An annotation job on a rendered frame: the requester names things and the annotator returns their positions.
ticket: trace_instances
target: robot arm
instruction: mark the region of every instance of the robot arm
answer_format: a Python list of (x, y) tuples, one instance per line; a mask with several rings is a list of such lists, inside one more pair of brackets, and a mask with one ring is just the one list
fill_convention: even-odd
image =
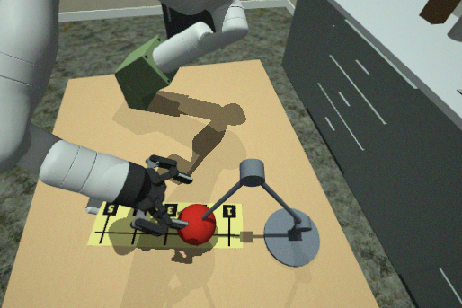
[[(214, 33), (199, 22), (157, 47), (153, 58), (163, 72), (248, 32), (239, 0), (160, 1), (185, 14), (205, 9), (217, 29)], [(148, 208), (149, 203), (140, 205), (154, 184), (148, 169), (69, 143), (31, 124), (56, 59), (58, 4), (59, 0), (0, 1), (0, 172), (15, 165), (36, 172), (45, 184), (88, 196), (90, 213), (97, 212), (101, 201)]]

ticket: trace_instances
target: green block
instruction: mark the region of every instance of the green block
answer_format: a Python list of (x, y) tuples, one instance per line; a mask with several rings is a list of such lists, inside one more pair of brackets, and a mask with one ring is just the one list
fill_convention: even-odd
[(115, 72), (125, 101), (131, 109), (146, 110), (155, 94), (170, 85), (176, 71), (163, 73), (154, 62), (153, 51), (161, 44), (158, 36), (129, 54)]

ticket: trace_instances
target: baseboard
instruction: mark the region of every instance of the baseboard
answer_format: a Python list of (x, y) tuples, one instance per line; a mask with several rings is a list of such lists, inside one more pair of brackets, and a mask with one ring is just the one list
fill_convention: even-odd
[[(250, 0), (242, 1), (245, 10), (257, 8), (285, 7), (294, 15), (295, 6), (289, 0)], [(162, 6), (130, 7), (112, 10), (63, 12), (58, 15), (60, 22), (92, 21), (98, 19), (140, 17), (143, 15), (162, 15)]]

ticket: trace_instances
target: gray carpet floor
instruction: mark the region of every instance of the gray carpet floor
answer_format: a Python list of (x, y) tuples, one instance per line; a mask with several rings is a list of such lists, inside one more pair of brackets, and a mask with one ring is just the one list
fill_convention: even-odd
[[(379, 306), (414, 307), (281, 66), (292, 16), (285, 8), (247, 10), (246, 15), (250, 32), (243, 40), (190, 65), (262, 61)], [(161, 15), (60, 23), (57, 61), (32, 123), (52, 132), (70, 78), (113, 74), (129, 53), (155, 35), (166, 40)], [(0, 303), (4, 300), (37, 180), (37, 174), (20, 168), (0, 174)]]

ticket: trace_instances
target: red ball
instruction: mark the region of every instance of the red ball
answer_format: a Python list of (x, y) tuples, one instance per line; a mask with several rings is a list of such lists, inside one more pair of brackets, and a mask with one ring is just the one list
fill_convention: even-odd
[(178, 219), (189, 223), (188, 226), (178, 230), (182, 240), (191, 245), (201, 245), (212, 237), (217, 226), (215, 216), (212, 213), (202, 220), (202, 216), (208, 210), (205, 205), (189, 205), (180, 213)]

